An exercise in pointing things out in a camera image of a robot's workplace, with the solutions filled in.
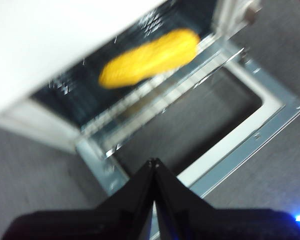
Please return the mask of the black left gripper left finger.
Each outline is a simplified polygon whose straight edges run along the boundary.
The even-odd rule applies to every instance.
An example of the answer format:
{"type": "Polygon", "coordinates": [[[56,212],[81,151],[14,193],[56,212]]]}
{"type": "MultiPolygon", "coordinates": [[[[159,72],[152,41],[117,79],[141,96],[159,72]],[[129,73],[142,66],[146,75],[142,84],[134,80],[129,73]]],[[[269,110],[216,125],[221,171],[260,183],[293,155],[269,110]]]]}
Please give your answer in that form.
{"type": "Polygon", "coordinates": [[[138,240],[149,238],[153,212],[154,159],[100,205],[90,209],[41,210],[20,215],[4,240],[138,240]]]}

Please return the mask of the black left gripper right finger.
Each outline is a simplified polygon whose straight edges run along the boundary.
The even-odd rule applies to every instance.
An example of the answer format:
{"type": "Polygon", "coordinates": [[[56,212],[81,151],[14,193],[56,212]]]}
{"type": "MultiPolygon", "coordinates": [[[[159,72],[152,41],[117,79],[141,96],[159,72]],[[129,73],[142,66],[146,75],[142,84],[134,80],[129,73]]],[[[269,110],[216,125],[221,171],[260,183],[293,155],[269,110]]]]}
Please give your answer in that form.
{"type": "Polygon", "coordinates": [[[214,208],[153,160],[160,237],[163,240],[300,240],[300,227],[283,211],[214,208]]]}

